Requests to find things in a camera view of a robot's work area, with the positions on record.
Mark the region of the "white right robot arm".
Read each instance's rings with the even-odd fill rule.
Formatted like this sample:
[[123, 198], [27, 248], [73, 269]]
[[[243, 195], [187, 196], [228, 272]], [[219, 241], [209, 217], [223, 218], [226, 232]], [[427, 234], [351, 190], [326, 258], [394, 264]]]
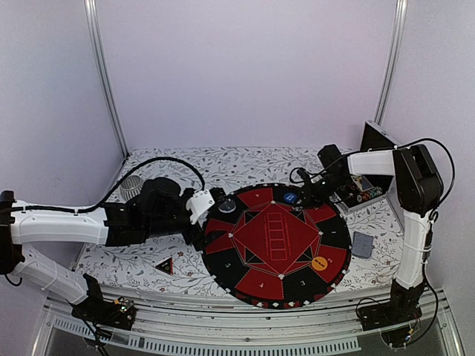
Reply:
[[432, 226], [447, 196], [439, 170], [421, 142], [350, 154], [327, 145], [319, 158], [324, 167], [317, 174], [295, 169], [304, 185], [306, 204], [328, 200], [352, 176], [389, 176], [396, 181], [404, 217], [404, 247], [383, 313], [389, 323], [400, 323], [418, 305], [428, 286], [425, 265], [431, 250]]

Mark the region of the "black dealer button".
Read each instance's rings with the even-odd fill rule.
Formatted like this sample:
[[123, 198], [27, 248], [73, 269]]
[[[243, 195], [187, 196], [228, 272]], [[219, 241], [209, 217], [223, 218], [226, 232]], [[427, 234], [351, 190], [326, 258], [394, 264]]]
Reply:
[[237, 205], [232, 199], [226, 199], [218, 206], [218, 211], [222, 214], [230, 214], [235, 211]]

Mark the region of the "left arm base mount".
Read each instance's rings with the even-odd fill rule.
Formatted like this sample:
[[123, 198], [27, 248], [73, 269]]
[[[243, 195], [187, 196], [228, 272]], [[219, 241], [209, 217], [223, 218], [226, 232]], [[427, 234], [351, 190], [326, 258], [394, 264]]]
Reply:
[[72, 315], [100, 326], [131, 331], [137, 310], [134, 301], [119, 297], [113, 301], [88, 297], [80, 304], [72, 304]]

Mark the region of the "blue small blind button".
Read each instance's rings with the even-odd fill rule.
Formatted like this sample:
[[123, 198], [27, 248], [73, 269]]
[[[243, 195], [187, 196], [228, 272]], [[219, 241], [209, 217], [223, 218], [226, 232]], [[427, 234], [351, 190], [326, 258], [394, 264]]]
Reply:
[[284, 194], [284, 201], [293, 204], [298, 201], [298, 195], [293, 192], [287, 192]]

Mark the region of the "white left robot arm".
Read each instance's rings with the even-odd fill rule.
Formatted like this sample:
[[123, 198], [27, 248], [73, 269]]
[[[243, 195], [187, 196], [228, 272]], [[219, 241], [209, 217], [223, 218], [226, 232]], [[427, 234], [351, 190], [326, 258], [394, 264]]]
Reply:
[[26, 277], [65, 298], [95, 322], [110, 316], [97, 280], [58, 265], [33, 242], [75, 242], [119, 247], [143, 244], [149, 237], [181, 234], [186, 244], [210, 243], [198, 220], [224, 201], [221, 188], [186, 190], [173, 180], [147, 180], [125, 203], [104, 201], [97, 207], [48, 207], [15, 200], [1, 193], [1, 274]]

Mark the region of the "orange big blind button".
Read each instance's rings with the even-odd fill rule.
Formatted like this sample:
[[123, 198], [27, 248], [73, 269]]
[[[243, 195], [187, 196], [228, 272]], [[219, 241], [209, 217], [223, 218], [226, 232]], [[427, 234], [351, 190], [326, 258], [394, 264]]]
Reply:
[[312, 259], [311, 266], [315, 271], [325, 271], [328, 268], [328, 261], [325, 257], [317, 256]]

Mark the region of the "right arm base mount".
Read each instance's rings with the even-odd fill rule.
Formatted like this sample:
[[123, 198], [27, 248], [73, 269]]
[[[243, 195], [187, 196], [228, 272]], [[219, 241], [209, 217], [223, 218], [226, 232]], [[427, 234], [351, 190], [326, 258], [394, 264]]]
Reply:
[[390, 303], [379, 303], [371, 298], [363, 300], [373, 301], [373, 304], [356, 306], [356, 316], [364, 331], [383, 329], [389, 326], [404, 326], [381, 333], [383, 342], [394, 349], [406, 346], [412, 339], [416, 327], [419, 325], [422, 310], [418, 307], [398, 309]]

